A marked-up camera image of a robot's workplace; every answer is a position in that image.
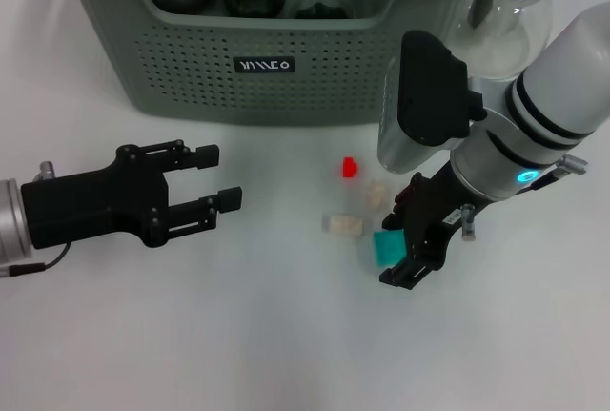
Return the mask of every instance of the white table surface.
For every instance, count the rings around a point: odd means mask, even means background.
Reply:
[[[555,0],[554,34],[605,0]],[[106,166],[116,147],[218,144],[216,169],[171,175],[172,202],[241,185],[213,232],[150,250],[73,245],[0,281],[3,411],[514,411],[610,406],[610,128],[591,162],[478,217],[445,268],[379,284],[371,236],[321,232],[364,213],[363,188],[410,175],[376,162],[376,126],[243,128],[146,116],[116,80],[78,0],[0,0],[0,177]],[[361,178],[337,169],[358,158]],[[438,155],[420,169],[432,175]],[[374,219],[379,225],[381,216]],[[51,259],[56,249],[37,253]]]

